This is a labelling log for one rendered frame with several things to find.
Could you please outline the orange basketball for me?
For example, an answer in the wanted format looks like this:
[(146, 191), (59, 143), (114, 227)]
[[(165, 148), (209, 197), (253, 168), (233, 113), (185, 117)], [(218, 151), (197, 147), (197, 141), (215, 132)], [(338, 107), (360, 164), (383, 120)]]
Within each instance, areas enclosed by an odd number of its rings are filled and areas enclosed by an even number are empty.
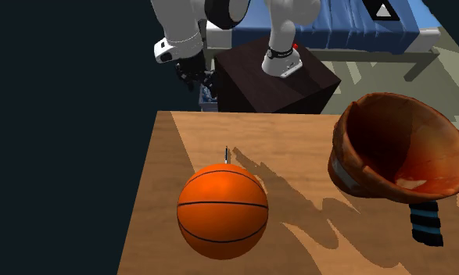
[(246, 169), (233, 164), (206, 166), (183, 187), (177, 220), (188, 245), (210, 259), (234, 259), (261, 239), (269, 218), (267, 195)]

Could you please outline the bed with blue cover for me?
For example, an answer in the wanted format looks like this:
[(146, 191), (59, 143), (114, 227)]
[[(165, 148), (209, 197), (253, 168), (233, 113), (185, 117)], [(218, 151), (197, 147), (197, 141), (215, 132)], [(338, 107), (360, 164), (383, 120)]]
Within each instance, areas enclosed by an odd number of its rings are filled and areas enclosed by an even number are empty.
[(261, 69), (286, 78), (303, 62), (293, 42), (311, 49), (425, 53), (439, 40), (437, 21), (421, 27), (421, 0), (250, 0), (233, 26), (219, 19), (204, 25), (209, 48), (235, 48), (264, 41)]

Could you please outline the blue grey basket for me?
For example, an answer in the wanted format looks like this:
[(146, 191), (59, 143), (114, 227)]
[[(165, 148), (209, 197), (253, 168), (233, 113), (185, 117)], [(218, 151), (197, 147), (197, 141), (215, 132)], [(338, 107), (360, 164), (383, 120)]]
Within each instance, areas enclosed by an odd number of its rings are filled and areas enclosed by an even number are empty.
[(217, 112), (217, 98), (213, 98), (210, 89), (204, 85), (199, 86), (199, 106), (203, 112)]

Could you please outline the brown clay bowl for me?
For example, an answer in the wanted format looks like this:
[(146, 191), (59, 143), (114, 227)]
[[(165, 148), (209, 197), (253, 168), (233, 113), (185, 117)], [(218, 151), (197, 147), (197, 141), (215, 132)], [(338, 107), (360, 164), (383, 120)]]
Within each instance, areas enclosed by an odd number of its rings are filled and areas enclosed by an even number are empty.
[(459, 193), (459, 130), (405, 95), (370, 93), (334, 126), (328, 174), (358, 198), (414, 204)]

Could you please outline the black blue striped cylinder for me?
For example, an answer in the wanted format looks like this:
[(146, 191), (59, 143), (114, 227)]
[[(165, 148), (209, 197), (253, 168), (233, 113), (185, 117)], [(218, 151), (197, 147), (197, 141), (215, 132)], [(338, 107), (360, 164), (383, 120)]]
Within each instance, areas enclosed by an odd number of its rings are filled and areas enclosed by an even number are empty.
[(439, 206), (436, 201), (409, 204), (412, 237), (419, 243), (443, 247)]

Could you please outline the dark robot stand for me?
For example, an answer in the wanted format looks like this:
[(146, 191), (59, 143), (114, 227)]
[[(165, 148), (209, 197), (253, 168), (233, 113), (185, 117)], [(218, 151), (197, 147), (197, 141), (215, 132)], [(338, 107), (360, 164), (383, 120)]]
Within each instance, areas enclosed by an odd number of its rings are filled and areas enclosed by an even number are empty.
[(319, 114), (341, 80), (302, 43), (303, 67), (286, 78), (266, 74), (261, 63), (269, 38), (262, 37), (214, 56), (218, 110), (223, 113)]

